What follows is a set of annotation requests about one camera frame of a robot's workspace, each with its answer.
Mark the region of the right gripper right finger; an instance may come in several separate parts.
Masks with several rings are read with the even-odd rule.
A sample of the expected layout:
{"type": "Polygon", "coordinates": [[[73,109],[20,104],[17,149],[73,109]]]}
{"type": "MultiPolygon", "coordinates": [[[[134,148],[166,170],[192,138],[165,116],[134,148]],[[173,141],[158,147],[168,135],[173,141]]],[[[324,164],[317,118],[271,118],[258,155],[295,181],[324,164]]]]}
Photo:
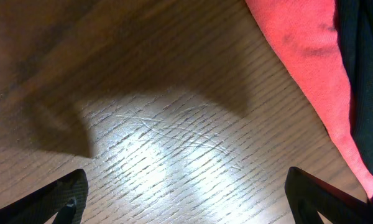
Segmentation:
{"type": "Polygon", "coordinates": [[[333,187],[298,167],[290,167],[285,193],[298,224],[331,223],[373,224],[373,207],[333,187]]]}

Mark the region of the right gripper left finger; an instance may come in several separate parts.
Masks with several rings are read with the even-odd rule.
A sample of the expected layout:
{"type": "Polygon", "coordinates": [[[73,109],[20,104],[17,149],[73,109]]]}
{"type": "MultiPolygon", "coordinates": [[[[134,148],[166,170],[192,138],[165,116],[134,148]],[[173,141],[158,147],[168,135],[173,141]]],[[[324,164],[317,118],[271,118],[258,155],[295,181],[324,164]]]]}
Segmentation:
{"type": "Polygon", "coordinates": [[[0,223],[79,224],[86,207],[88,180],[83,169],[53,181],[0,209],[0,223]]]}

